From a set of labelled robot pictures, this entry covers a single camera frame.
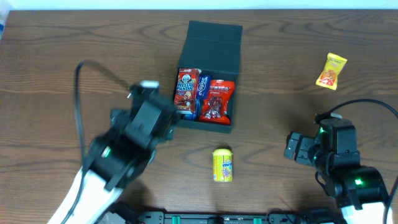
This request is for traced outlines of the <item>yellow Mentos gum bottle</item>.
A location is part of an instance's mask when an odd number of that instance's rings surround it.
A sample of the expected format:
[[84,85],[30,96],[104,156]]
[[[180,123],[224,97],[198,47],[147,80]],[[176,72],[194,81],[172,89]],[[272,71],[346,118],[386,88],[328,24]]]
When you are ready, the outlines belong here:
[[229,149],[213,151],[213,180],[231,182],[233,180],[233,153]]

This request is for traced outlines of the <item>yellow snack packet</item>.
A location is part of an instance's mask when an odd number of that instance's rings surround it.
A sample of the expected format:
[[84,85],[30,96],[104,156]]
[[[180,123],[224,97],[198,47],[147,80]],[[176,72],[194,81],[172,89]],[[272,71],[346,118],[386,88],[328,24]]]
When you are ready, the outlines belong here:
[[347,63],[347,59],[337,54],[328,53],[325,66],[317,78],[315,84],[331,90],[336,90],[338,86],[338,76]]

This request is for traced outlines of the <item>red Hacks candy bag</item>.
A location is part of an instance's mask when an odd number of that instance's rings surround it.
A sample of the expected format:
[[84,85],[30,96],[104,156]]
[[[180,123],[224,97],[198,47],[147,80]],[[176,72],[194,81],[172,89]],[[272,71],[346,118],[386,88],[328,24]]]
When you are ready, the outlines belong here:
[[208,97],[204,99],[199,121],[230,125],[228,103],[234,93],[235,82],[227,80],[212,80]]

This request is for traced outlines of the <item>blue Oreo cookie pack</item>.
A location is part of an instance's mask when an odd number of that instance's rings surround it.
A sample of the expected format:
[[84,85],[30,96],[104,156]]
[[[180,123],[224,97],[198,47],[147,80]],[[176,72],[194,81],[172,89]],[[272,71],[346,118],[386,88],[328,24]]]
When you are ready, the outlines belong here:
[[192,120],[192,121],[197,119],[198,112],[200,109],[200,100],[195,100],[195,103],[192,104],[192,106],[193,106],[193,112],[191,112],[190,114],[184,114],[182,116],[183,119]]

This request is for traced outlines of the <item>blue Eclipse mints box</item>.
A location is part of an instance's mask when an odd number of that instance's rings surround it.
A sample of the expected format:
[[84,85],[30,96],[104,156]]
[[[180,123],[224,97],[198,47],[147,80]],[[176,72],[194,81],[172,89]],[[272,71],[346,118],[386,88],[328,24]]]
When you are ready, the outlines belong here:
[[198,80],[197,86],[197,99],[203,100],[208,97],[208,92],[211,84],[211,76],[210,75],[201,75]]

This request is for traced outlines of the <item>red cookie carton box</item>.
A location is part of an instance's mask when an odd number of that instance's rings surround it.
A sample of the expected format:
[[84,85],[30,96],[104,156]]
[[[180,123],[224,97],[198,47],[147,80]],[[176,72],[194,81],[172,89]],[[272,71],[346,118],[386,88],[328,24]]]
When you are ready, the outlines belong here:
[[174,105],[181,114],[193,115],[196,111],[198,81],[201,70],[180,68],[174,96]]

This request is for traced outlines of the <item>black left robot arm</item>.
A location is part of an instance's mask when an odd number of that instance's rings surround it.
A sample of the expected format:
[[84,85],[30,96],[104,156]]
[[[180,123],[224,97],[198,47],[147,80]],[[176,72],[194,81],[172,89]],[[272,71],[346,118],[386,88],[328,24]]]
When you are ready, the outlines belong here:
[[49,222],[95,223],[151,163],[156,145],[172,138],[178,119],[172,103],[155,98],[137,101],[130,110],[111,110],[110,129],[91,142],[84,166]]

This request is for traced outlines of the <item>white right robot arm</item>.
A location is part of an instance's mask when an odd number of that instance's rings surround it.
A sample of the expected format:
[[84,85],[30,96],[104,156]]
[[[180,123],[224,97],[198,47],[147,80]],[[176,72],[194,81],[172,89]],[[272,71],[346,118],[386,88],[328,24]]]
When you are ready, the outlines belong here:
[[316,115],[314,136],[291,132],[284,157],[315,169],[315,179],[340,208],[344,223],[392,223],[391,196],[381,173],[361,165],[354,124],[340,115]]

